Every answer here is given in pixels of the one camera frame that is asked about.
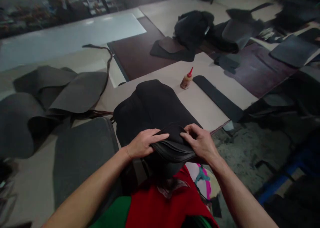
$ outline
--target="white board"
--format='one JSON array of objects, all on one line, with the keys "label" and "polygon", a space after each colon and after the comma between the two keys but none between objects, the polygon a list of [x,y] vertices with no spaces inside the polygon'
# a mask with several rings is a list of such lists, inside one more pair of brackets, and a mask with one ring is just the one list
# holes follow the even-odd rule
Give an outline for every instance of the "white board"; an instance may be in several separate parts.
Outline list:
[{"label": "white board", "polygon": [[100,16],[1,40],[0,71],[145,33],[132,13]]}]

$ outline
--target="red bottle cap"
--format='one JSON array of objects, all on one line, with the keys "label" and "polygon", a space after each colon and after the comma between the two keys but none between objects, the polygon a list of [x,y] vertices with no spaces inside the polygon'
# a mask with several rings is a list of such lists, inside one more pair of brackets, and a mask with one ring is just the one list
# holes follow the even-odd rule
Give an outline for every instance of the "red bottle cap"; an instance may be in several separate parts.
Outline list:
[{"label": "red bottle cap", "polygon": [[191,68],[191,71],[187,74],[187,77],[191,77],[192,76],[192,70],[193,70],[193,67]]}]

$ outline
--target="concrete floor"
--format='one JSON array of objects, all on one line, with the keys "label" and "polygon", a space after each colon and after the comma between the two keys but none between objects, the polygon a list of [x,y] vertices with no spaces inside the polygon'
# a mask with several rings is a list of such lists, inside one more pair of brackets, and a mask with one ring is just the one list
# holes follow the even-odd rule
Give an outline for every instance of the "concrete floor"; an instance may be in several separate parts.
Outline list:
[{"label": "concrete floor", "polygon": [[[295,144],[302,142],[307,134],[319,124],[311,120],[301,120],[296,115],[283,117],[285,132]],[[246,127],[235,124],[231,132],[233,138],[222,129],[212,135],[221,156],[244,185],[254,194],[272,176],[268,168],[254,165],[259,160],[268,161],[279,169],[290,154],[288,137],[282,131],[261,129],[257,123],[247,123]],[[236,227],[222,194],[219,194],[222,218],[216,218],[220,228]]]}]

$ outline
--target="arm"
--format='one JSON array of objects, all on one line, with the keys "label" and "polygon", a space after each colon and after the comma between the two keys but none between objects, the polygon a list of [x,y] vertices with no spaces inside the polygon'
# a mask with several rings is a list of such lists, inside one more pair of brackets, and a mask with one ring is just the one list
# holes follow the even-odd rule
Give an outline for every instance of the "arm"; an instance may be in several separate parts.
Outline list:
[{"label": "arm", "polygon": [[169,134],[155,135],[160,130],[140,132],[128,145],[121,148],[110,160],[85,180],[49,218],[43,228],[86,227],[100,203],[107,195],[121,171],[134,158],[145,157],[153,152],[151,143],[167,139]]},{"label": "arm", "polygon": [[278,227],[219,155],[210,133],[196,124],[186,126],[185,130],[187,133],[180,135],[210,165],[238,227]]}]

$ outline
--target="red fabric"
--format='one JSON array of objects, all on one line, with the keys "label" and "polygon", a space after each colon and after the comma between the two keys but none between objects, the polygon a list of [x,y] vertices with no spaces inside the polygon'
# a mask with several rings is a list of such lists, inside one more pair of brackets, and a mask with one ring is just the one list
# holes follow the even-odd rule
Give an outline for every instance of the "red fabric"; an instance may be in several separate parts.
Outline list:
[{"label": "red fabric", "polygon": [[197,188],[186,166],[175,176],[190,187],[180,187],[167,199],[152,184],[149,189],[138,189],[132,195],[126,228],[165,227],[180,228],[186,216],[206,217],[213,227],[218,227],[211,213],[201,201]]}]

